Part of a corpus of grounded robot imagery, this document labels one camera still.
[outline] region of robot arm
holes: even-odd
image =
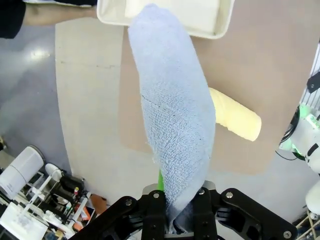
[[[217,240],[215,220],[245,240],[296,239],[296,227],[242,192],[229,188],[219,194],[212,182],[205,184],[192,200],[193,233],[165,234],[166,197],[151,190],[139,200],[120,198],[70,239],[126,240],[142,229],[142,240]]]
[[[320,115],[314,115],[311,108],[300,105],[291,121],[293,130],[291,137],[280,144],[283,150],[297,151],[296,157],[305,160],[308,166],[320,175]],[[308,209],[320,215],[320,181],[316,183],[305,196]]]

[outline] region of blue towel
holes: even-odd
[[[147,5],[128,34],[144,127],[163,175],[167,232],[175,232],[173,221],[192,231],[187,205],[205,181],[215,135],[208,84],[188,33],[169,10]]]

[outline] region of green cable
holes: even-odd
[[[159,170],[159,178],[158,178],[158,190],[165,191],[164,178],[162,177],[161,170]]]

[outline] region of white robot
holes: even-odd
[[[286,139],[279,148],[303,157],[309,167],[320,174],[320,112],[300,105],[289,129],[292,133],[284,136]],[[320,215],[320,181],[309,190],[305,202],[311,212]]]

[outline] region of brown cardboard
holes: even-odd
[[[256,112],[255,142],[217,125],[211,165],[245,174],[262,172],[299,104],[320,37],[318,0],[236,0],[231,23],[217,40],[193,38],[208,85]],[[122,143],[151,152],[145,135],[139,76],[124,30],[119,96]]]

